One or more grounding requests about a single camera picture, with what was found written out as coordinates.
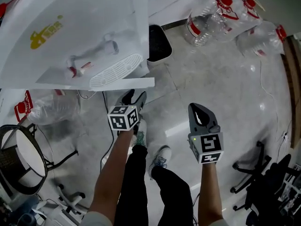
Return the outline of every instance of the person's left arm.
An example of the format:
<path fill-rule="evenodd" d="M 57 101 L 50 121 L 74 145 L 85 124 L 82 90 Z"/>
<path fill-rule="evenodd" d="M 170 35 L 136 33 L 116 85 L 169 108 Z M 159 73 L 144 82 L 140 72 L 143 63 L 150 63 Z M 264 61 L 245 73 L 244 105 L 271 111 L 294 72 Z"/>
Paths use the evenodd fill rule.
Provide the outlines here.
<path fill-rule="evenodd" d="M 98 177 L 94 198 L 89 209 L 89 211 L 105 215 L 113 225 L 132 136 L 133 130 L 120 132 Z"/>

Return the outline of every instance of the person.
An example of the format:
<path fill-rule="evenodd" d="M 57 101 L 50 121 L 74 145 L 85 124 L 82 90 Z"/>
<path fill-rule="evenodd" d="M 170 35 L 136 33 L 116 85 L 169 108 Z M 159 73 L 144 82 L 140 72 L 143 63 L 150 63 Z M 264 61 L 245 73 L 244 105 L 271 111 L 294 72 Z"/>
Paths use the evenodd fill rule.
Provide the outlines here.
<path fill-rule="evenodd" d="M 146 122 L 141 119 L 134 136 L 133 153 L 127 152 L 134 131 L 120 132 L 95 186 L 94 199 L 80 226 L 147 226 Z M 166 169 L 171 159 L 169 146 L 154 156 L 148 173 L 160 187 L 164 211 L 159 226 L 192 226 L 193 204 L 190 188 L 175 173 Z M 215 163 L 203 164 L 198 201 L 200 226 L 227 226 L 222 217 L 222 202 Z"/>

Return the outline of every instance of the yellow logo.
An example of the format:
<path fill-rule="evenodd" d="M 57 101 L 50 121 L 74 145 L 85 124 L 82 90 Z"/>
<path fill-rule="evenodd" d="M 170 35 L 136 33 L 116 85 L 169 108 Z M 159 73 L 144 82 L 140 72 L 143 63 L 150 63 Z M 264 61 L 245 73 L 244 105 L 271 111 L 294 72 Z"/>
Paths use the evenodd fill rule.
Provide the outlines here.
<path fill-rule="evenodd" d="M 33 31 L 32 35 L 30 36 L 30 40 L 32 41 L 30 48 L 37 49 L 42 44 L 44 44 L 47 39 L 49 39 L 52 35 L 54 35 L 58 30 L 60 30 L 63 25 L 60 22 L 55 22 L 53 25 L 48 25 L 39 33 Z"/>

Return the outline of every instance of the black pants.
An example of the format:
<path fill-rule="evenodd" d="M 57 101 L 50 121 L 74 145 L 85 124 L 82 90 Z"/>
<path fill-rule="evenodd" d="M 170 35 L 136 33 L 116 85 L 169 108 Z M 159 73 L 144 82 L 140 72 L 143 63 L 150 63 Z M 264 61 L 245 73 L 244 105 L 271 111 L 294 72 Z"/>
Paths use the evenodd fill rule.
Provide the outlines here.
<path fill-rule="evenodd" d="M 136 145 L 126 164 L 114 226 L 147 226 L 147 194 L 144 183 L 147 149 Z M 190 188 L 172 171 L 154 167 L 151 172 L 165 205 L 159 226 L 193 225 Z"/>

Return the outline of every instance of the gray sleeve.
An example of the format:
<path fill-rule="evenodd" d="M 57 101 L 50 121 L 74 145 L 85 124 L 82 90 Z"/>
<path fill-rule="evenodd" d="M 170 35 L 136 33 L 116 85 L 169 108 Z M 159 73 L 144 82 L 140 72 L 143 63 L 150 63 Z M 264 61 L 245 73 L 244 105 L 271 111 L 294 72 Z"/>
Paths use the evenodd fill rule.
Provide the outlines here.
<path fill-rule="evenodd" d="M 113 226 L 111 221 L 98 212 L 88 212 L 79 226 Z"/>
<path fill-rule="evenodd" d="M 224 219 L 221 219 L 212 223 L 210 226 L 228 226 L 228 224 Z"/>

